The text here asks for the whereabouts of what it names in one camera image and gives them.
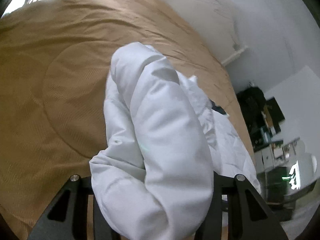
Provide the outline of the tan bed comforter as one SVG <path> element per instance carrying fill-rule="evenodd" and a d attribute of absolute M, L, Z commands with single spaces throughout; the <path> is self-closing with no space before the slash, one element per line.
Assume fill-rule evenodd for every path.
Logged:
<path fill-rule="evenodd" d="M 105 83 L 112 54 L 152 45 L 230 116 L 253 152 L 226 69 L 160 0 L 44 0 L 1 19 L 1 216 L 27 239 L 56 193 L 106 148 Z"/>

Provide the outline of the white storage drawers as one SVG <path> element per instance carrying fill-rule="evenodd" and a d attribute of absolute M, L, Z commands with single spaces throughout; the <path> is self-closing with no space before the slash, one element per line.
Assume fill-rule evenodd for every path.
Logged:
<path fill-rule="evenodd" d="M 293 163 L 297 159 L 295 147 L 299 140 L 297 137 L 286 144 L 283 140 L 276 140 L 259 147 L 254 153 L 257 174 Z"/>

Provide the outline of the dark cluttered shelf unit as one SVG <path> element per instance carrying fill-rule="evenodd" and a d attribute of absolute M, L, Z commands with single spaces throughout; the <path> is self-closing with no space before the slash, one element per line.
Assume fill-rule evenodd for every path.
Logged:
<path fill-rule="evenodd" d="M 257 87 L 249 87 L 236 94 L 244 117 L 254 152 L 262 150 L 270 144 L 280 144 L 282 139 L 272 138 L 281 132 L 280 123 L 285 121 L 276 99 L 265 98 L 263 91 Z"/>

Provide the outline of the white wooden headboard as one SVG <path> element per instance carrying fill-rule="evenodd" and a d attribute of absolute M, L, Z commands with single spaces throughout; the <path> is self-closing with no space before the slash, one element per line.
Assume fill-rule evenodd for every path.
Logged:
<path fill-rule="evenodd" d="M 247 49 L 235 29 L 230 0 L 161 0 L 183 18 L 202 38 L 210 52 L 227 66 Z"/>

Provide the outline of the white quilted puffer jacket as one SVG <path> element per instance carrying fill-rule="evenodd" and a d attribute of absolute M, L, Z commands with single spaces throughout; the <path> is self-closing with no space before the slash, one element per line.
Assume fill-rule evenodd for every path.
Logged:
<path fill-rule="evenodd" d="M 92 188 L 103 217 L 128 239 L 194 233 L 215 173 L 243 174 L 260 189 L 228 114 L 152 46 L 130 43 L 112 55 L 104 116 L 107 148 L 89 162 Z"/>

